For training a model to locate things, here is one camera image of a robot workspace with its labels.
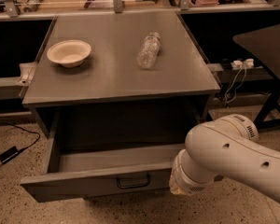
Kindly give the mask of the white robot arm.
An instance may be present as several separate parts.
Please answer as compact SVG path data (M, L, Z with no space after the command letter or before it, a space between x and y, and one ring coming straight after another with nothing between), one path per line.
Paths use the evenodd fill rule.
M219 175L280 203L280 151L257 143L253 121L239 114L198 124L175 157L169 181L174 195L193 195Z

